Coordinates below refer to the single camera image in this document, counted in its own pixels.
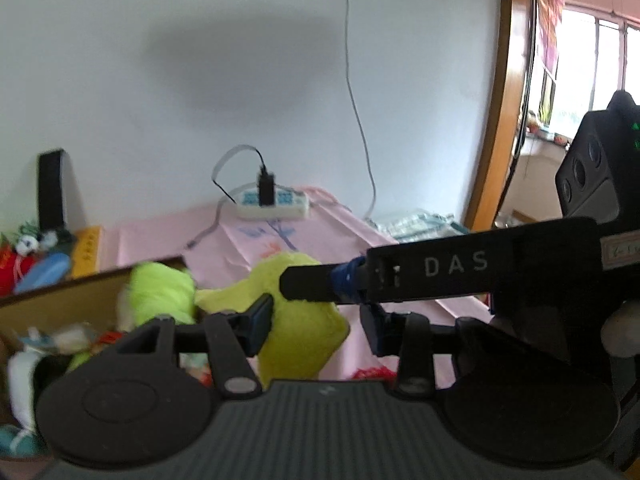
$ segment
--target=pink tablecloth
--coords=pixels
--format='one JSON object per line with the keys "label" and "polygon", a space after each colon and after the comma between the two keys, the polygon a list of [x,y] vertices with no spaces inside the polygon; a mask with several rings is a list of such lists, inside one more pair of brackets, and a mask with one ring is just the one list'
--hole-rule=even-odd
{"label": "pink tablecloth", "polygon": [[[220,226],[193,250],[186,243],[211,225],[215,205],[194,208],[160,218],[129,222],[107,230],[101,243],[101,269],[130,266],[181,254],[201,288],[220,288],[246,277],[260,259],[279,251],[302,251],[324,264],[345,262],[373,246],[394,240],[375,231],[319,189],[305,189],[312,200],[310,217],[298,221],[244,221],[232,204],[222,209]],[[413,311],[435,324],[453,324],[456,317],[471,316],[488,321],[487,308],[476,298],[450,298],[386,304],[389,311]],[[344,305],[341,312],[351,324],[351,333],[322,370],[321,379],[351,377],[359,368],[379,366],[395,369],[397,358],[374,357],[360,326],[358,306]],[[448,359],[436,357],[438,386],[452,382]]]}

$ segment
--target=yellow book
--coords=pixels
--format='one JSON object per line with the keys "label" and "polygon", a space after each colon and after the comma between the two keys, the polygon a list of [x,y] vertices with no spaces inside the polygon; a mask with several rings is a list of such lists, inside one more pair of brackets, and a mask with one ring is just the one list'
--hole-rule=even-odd
{"label": "yellow book", "polygon": [[95,274],[98,268],[98,250],[100,249],[101,226],[92,226],[75,233],[78,241],[71,253],[73,266],[69,277],[82,278]]}

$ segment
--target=window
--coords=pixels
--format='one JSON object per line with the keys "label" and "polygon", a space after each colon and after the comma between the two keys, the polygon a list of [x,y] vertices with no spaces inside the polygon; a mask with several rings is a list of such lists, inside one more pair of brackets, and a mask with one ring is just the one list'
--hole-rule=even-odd
{"label": "window", "polygon": [[565,9],[558,68],[550,74],[536,53],[529,110],[549,131],[573,138],[585,113],[606,108],[620,88],[640,104],[640,28]]}

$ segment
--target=power strip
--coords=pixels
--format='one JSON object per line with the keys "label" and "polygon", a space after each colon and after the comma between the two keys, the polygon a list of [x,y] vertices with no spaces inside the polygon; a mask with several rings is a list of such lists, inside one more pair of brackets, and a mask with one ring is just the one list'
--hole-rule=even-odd
{"label": "power strip", "polygon": [[245,220],[303,219],[309,215],[309,197],[301,191],[276,189],[275,205],[260,206],[258,190],[249,189],[238,197],[236,211]]}

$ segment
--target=black round disc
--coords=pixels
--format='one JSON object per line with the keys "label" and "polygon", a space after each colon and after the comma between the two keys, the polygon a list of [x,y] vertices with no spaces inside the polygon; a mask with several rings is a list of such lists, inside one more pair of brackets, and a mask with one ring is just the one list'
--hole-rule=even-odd
{"label": "black round disc", "polygon": [[126,356],[95,372],[89,362],[43,393],[38,428],[56,455],[91,468],[130,468],[200,436],[212,411],[209,390],[149,357]]}
{"label": "black round disc", "polygon": [[603,383],[569,367],[517,362],[475,370],[444,393],[444,412],[471,449],[524,467],[555,467],[593,456],[618,423]]}

